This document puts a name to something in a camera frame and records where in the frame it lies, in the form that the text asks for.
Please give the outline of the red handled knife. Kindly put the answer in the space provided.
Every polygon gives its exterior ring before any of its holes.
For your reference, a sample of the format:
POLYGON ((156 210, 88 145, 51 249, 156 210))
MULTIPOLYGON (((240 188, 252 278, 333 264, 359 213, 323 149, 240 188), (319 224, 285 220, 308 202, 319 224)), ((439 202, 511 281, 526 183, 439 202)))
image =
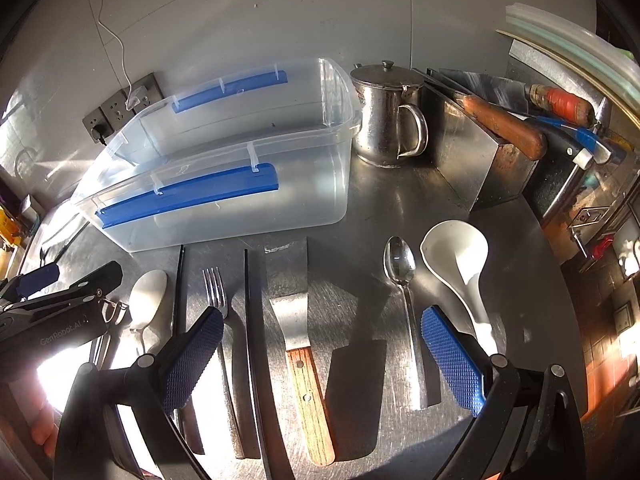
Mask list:
POLYGON ((554 117, 584 128, 591 128, 596 123, 590 102, 560 88, 545 84, 526 84, 509 78, 465 70, 441 68, 439 73, 461 84, 485 101, 514 112, 544 110, 554 117))

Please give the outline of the black chopstick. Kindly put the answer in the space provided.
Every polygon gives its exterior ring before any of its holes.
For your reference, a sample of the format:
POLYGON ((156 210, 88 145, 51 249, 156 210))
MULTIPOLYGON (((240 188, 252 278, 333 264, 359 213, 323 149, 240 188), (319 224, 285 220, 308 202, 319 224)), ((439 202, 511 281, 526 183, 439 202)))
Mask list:
POLYGON ((250 249, 244 249, 243 260, 248 369, 262 466, 267 479, 293 479, 273 399, 259 264, 250 249))
MULTIPOLYGON (((178 336, 186 331, 186 304, 183 301, 183 269, 186 248, 181 245, 178 255, 178 266, 176 272, 176 284, 174 295, 174 308, 172 309, 172 334, 178 336)), ((174 413, 174 421, 177 423, 180 434, 189 445, 194 454, 203 455, 204 446, 201 439, 198 421, 196 420, 192 398, 186 400, 183 408, 177 408, 174 413)))

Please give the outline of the white plastic ladle spoon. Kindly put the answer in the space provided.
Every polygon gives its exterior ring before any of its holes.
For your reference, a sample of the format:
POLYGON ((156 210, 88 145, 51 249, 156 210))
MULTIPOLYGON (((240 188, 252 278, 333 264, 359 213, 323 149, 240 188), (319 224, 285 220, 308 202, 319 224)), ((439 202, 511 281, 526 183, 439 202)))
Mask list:
POLYGON ((427 269, 458 297, 468 312, 480 348, 493 356, 498 347, 480 293, 480 276, 488 249, 485 235, 462 220, 437 223, 427 231, 420 245, 427 269))

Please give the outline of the black vegetable peeler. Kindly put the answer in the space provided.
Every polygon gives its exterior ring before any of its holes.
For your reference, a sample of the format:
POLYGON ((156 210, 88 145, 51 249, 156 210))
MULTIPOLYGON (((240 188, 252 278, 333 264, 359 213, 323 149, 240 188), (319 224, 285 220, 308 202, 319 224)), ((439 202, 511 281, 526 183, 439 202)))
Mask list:
POLYGON ((102 318, 106 329, 104 333, 91 341, 89 361, 98 369, 107 370, 111 367, 115 352, 119 345, 119 338, 128 315, 128 304, 122 301, 105 299, 102 304, 102 318))

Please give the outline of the silver metal spoon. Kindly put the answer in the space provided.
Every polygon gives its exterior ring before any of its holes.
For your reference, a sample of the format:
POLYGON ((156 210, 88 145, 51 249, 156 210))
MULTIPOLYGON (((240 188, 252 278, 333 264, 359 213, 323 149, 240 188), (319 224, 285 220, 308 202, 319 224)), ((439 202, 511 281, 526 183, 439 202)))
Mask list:
POLYGON ((398 289, 407 327, 409 408, 411 411, 422 411, 427 408, 427 392, 418 323, 410 288, 416 273, 416 259, 409 244, 400 236, 394 235, 387 240, 383 250, 383 270, 386 278, 398 289))

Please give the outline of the stainless steel knife rack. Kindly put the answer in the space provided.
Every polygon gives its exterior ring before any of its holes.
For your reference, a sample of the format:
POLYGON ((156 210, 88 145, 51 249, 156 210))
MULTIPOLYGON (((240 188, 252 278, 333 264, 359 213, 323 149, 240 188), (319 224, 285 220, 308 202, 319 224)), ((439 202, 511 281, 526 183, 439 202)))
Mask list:
POLYGON ((482 126, 424 78, 427 153, 469 210, 508 202, 524 191, 536 162, 482 126))

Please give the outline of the clear plastic storage box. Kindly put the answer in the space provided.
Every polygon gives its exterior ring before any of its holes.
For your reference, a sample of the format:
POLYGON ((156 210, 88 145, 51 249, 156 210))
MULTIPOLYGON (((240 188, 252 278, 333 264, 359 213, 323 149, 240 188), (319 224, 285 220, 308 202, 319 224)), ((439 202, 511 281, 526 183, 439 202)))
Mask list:
POLYGON ((125 252, 344 218, 361 105, 329 58, 222 76, 137 114, 73 194, 125 252))

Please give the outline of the stainless steel lidded jug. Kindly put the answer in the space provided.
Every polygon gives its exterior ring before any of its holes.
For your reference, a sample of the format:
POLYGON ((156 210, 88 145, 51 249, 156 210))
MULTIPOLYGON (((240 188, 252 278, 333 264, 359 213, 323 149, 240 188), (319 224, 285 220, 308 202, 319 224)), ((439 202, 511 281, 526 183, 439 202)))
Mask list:
POLYGON ((391 60, 356 64, 350 72, 362 104, 355 153, 374 166, 393 168, 422 155, 428 125, 421 110, 424 77, 391 60))

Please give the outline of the silver metal fork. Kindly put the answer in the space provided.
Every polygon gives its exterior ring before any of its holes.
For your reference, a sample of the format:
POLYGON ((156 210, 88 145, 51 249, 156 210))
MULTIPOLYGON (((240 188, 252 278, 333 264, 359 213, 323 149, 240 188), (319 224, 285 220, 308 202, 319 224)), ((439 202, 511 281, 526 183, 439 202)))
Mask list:
MULTIPOLYGON (((209 307, 217 309, 221 314, 222 320, 225 321, 229 315, 229 303, 220 269, 218 268, 218 266, 206 268, 202 271, 202 275, 207 304, 209 305, 209 307)), ((222 392, 224 393, 224 406, 226 407, 227 411, 229 434, 233 453, 237 460, 244 460, 245 451, 240 434, 238 418, 236 417, 233 405, 229 377, 226 367, 226 359, 224 358, 224 346, 222 344, 218 344, 216 353, 218 356, 220 367, 220 382, 222 385, 222 392)))

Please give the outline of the blue black handled knife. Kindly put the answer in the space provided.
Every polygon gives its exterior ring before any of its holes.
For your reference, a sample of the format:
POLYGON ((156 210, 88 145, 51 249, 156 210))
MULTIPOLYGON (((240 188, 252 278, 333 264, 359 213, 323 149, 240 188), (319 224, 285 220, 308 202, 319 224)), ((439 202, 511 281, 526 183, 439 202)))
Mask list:
POLYGON ((539 130, 547 140, 544 162, 567 162, 586 170, 592 165, 604 165, 612 158, 612 150, 590 130, 573 127, 550 117, 529 116, 527 125, 539 130))

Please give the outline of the wooden handled metal scraper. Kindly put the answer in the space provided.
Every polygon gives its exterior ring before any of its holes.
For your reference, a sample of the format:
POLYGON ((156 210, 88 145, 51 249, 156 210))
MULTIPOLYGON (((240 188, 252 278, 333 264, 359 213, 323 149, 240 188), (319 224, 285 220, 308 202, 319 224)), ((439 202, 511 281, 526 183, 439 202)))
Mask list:
POLYGON ((264 249, 267 294, 284 339, 286 362, 311 463, 334 463, 335 450, 308 334, 307 241, 264 249))

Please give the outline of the brown wooden handled cleaver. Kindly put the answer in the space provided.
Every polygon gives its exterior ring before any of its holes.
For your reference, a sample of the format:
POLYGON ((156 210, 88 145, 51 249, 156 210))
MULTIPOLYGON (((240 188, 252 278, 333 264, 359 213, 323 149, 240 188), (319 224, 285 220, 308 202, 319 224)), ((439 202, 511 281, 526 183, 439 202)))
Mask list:
POLYGON ((513 144, 532 162, 541 160, 547 153, 546 137, 524 120, 514 117, 469 91, 451 88, 429 74, 425 74, 424 78, 428 84, 435 86, 442 94, 456 102, 466 114, 513 144))

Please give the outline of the grey wall socket panel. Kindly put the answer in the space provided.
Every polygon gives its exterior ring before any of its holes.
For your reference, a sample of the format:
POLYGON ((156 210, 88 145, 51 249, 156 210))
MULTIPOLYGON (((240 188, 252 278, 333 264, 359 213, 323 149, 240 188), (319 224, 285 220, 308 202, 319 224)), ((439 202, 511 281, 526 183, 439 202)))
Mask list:
POLYGON ((120 89, 82 120, 91 140, 96 144, 118 133, 134 116, 163 99, 163 92, 154 73, 149 73, 132 85, 131 93, 120 89))

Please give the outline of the stacked cutting boards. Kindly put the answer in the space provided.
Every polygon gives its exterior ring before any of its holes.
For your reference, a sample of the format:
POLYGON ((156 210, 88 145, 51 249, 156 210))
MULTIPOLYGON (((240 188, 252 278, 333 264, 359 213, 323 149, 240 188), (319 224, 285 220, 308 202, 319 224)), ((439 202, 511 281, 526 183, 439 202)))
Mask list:
POLYGON ((639 64, 594 32, 550 12, 513 3, 506 6, 506 34, 546 49, 603 84, 611 100, 639 125, 639 64))

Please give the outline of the white rice paddle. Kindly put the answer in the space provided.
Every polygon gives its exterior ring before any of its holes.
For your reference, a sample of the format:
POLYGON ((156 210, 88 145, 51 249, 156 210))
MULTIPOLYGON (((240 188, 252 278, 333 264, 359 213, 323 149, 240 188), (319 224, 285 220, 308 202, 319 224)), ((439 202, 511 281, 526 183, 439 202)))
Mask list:
POLYGON ((128 302, 131 321, 129 331, 137 344, 137 354, 145 350, 143 333, 151 324, 167 289, 168 276, 163 270, 146 272, 134 283, 128 302))

